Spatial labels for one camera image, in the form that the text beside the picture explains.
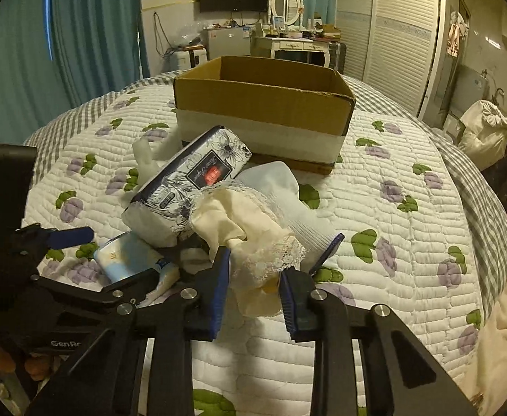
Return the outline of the light blue tissue pack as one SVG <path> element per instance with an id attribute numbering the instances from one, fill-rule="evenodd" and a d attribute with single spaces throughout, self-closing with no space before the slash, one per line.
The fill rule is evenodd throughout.
<path id="1" fill-rule="evenodd" d="M 159 273 L 157 287 L 146 295 L 141 306 L 153 303 L 180 278 L 179 268 L 132 232 L 107 241 L 94 252 L 94 260 L 112 283 L 122 281 L 147 269 Z"/>

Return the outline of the floral tissue paper pack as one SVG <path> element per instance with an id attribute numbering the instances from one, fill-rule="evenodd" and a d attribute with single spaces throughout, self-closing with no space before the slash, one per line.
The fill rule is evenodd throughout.
<path id="1" fill-rule="evenodd" d="M 177 152 L 133 196 L 124 224 L 155 248 L 174 247 L 190 230 L 190 214 L 200 191 L 233 179 L 252 151 L 231 130 L 215 126 Z"/>

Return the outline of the cream lace cloth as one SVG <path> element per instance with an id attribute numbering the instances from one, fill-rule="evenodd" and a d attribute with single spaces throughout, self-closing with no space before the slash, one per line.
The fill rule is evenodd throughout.
<path id="1" fill-rule="evenodd" d="M 230 288 L 241 314 L 274 317 L 281 311 L 280 274 L 298 269 L 306 249 L 261 192 L 236 181 L 207 187 L 194 200 L 190 227 L 210 257 L 220 247 L 230 250 Z"/>

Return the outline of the white knotted sock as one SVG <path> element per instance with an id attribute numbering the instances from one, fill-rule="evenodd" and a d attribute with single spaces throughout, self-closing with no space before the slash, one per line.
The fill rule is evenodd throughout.
<path id="1" fill-rule="evenodd" d="M 143 186 L 158 174 L 161 167 L 155 161 L 151 147 L 149 147 L 149 142 L 145 138 L 141 138 L 134 142 L 132 150 L 139 173 L 138 185 Z"/>

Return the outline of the white floral quilt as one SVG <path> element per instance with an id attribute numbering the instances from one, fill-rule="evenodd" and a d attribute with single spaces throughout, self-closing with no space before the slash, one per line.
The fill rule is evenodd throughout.
<path id="1" fill-rule="evenodd" d="M 208 192 L 184 178 L 178 237 L 204 235 L 231 251 L 227 306 L 217 339 L 192 348 L 198 415 L 304 415 L 314 346 L 295 344 L 277 295 L 287 266 L 310 269 L 336 235 L 344 239 L 315 276 L 318 287 L 359 308 L 385 303 L 454 380 L 475 355 L 481 290 L 461 198 L 427 135 L 385 116 L 365 150 L 373 115 L 356 112 L 328 176 L 281 163 L 247 165 Z M 141 189 L 133 145 L 146 140 L 158 164 L 180 147 L 174 91 L 137 87 L 72 110 L 35 135 L 44 150 L 25 221 L 88 225 L 103 245 L 127 232 L 125 210 Z"/>

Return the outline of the grey checked bed sheet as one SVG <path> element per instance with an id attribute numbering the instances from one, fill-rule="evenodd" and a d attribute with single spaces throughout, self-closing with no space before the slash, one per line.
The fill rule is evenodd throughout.
<path id="1" fill-rule="evenodd" d="M 90 99 L 34 131 L 24 141 L 26 146 L 38 150 L 33 181 L 37 183 L 43 179 L 58 160 L 68 140 L 96 122 L 120 95 L 144 86 L 170 86 L 178 75 L 177 71 L 168 71 L 137 80 L 120 91 L 110 91 Z M 372 86 L 349 76 L 343 79 L 357 96 L 357 109 L 409 119 L 426 132 L 437 148 L 462 200 L 475 250 L 484 313 L 489 317 L 507 285 L 507 214 L 499 197 L 476 165 L 458 147 L 435 134 L 424 123 L 409 115 L 403 106 Z"/>

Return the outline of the teal window curtain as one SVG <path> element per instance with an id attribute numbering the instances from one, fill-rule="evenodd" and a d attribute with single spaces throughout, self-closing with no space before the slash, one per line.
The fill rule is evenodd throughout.
<path id="1" fill-rule="evenodd" d="M 148 73 L 141 0 L 0 0 L 0 143 Z"/>

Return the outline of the white suitcase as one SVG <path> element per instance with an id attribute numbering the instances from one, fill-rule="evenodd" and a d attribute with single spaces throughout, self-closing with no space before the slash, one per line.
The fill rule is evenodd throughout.
<path id="1" fill-rule="evenodd" d="M 177 50 L 169 57 L 169 70 L 186 70 L 207 62 L 206 48 Z"/>

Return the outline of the brown cardboard box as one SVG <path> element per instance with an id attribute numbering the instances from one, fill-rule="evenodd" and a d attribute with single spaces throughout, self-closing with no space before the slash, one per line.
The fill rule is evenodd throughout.
<path id="1" fill-rule="evenodd" d="M 190 142 L 233 131 L 259 163 L 329 174 L 357 103 L 335 70 L 268 57 L 219 57 L 174 79 L 177 125 Z"/>

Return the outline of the white stuffed laundry bag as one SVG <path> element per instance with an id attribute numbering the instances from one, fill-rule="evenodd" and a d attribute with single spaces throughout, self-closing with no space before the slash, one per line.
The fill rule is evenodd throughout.
<path id="1" fill-rule="evenodd" d="M 479 99 L 463 113 L 465 126 L 458 148 L 476 167 L 486 170 L 504 157 L 507 146 L 507 116 L 494 103 Z"/>

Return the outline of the silver mini fridge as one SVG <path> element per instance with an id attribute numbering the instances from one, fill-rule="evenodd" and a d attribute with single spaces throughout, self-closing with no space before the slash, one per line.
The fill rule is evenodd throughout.
<path id="1" fill-rule="evenodd" d="M 205 29 L 202 41 L 209 60 L 218 57 L 245 57 L 251 53 L 251 28 L 248 26 Z"/>

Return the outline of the white dressing table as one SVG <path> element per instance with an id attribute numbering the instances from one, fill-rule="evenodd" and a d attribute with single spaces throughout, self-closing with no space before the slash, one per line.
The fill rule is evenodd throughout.
<path id="1" fill-rule="evenodd" d="M 323 66 L 330 66 L 330 46 L 327 41 L 261 36 L 252 38 L 251 55 L 254 57 L 275 58 L 278 52 L 322 54 Z"/>

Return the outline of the white oval vanity mirror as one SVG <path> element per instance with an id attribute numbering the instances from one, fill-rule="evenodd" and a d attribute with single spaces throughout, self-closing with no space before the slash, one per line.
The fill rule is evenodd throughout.
<path id="1" fill-rule="evenodd" d="M 303 0 L 269 0 L 269 3 L 275 25 L 294 25 L 303 15 Z"/>

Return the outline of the white sliding wardrobe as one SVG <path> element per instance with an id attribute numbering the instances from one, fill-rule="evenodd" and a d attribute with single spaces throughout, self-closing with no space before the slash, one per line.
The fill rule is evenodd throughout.
<path id="1" fill-rule="evenodd" d="M 337 0 L 344 73 L 420 115 L 431 80 L 440 0 Z"/>

